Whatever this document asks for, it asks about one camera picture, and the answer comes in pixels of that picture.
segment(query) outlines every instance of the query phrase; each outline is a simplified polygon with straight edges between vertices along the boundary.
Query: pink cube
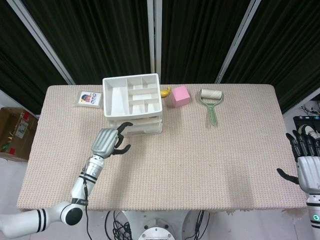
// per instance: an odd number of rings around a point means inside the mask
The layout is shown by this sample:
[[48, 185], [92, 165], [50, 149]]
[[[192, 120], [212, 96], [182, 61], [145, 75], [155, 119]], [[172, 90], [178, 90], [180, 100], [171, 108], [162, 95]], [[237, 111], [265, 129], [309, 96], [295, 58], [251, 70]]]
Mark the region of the pink cube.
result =
[[175, 108], [187, 105], [190, 103], [190, 95], [185, 86], [179, 86], [173, 88], [172, 92], [172, 103]]

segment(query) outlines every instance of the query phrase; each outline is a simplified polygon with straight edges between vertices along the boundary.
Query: white drawer unit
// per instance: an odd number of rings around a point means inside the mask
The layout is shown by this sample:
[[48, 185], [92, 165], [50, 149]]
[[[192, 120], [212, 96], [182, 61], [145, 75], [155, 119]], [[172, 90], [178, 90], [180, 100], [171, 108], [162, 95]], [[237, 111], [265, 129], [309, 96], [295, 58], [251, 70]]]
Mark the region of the white drawer unit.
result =
[[124, 136], [162, 132], [162, 102], [158, 74], [108, 77], [102, 80], [103, 110], [109, 127], [132, 122]]

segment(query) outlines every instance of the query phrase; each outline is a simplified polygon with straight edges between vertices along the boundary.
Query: beige carpeted tabletop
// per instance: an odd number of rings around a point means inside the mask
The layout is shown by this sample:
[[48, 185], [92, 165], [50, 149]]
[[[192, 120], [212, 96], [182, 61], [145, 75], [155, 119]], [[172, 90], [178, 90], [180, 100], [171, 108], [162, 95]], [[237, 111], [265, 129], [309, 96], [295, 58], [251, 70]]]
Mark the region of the beige carpeted tabletop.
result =
[[[124, 155], [105, 160], [89, 196], [90, 210], [237, 210], [300, 208], [305, 195], [276, 168], [297, 175], [274, 88], [264, 84], [186, 85], [191, 103], [162, 100], [161, 134], [128, 137]], [[221, 90], [210, 125], [201, 88]], [[49, 87], [17, 206], [71, 201], [71, 189], [91, 156], [102, 109], [74, 107], [78, 91], [101, 85]]]

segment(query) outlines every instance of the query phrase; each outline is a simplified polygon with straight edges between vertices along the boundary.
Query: gray robotic hand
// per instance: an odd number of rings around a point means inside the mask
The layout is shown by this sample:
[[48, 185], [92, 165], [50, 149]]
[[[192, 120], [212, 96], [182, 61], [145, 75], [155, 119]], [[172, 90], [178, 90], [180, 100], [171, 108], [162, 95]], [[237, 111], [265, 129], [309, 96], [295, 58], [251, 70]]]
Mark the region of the gray robotic hand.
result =
[[70, 226], [77, 224], [83, 216], [83, 210], [87, 210], [88, 196], [104, 167], [105, 159], [111, 155], [125, 154], [130, 149], [130, 144], [124, 149], [117, 148], [124, 139], [121, 132], [132, 125], [131, 122], [125, 122], [118, 129], [101, 129], [91, 148], [93, 156], [86, 161], [71, 190], [71, 203], [65, 201], [49, 208], [0, 214], [0, 232], [8, 238], [18, 238], [42, 232], [53, 222], [63, 222]]
[[296, 130], [292, 132], [295, 138], [289, 133], [286, 137], [291, 144], [298, 177], [286, 174], [281, 168], [277, 168], [277, 172], [284, 179], [300, 185], [307, 194], [306, 205], [313, 234], [316, 240], [320, 240], [320, 141]]

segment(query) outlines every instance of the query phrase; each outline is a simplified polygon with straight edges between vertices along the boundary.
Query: sticker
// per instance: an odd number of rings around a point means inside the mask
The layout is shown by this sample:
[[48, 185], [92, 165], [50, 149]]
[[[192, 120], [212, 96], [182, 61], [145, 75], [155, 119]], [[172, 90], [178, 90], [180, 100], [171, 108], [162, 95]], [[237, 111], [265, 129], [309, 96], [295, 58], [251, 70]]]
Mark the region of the sticker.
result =
[[24, 120], [21, 120], [20, 125], [19, 125], [18, 129], [16, 130], [15, 135], [18, 138], [22, 139], [24, 137], [24, 135], [25, 135], [27, 127], [28, 127], [28, 123], [26, 121], [24, 121]]
[[78, 103], [80, 105], [99, 106], [102, 94], [100, 92], [82, 91]]

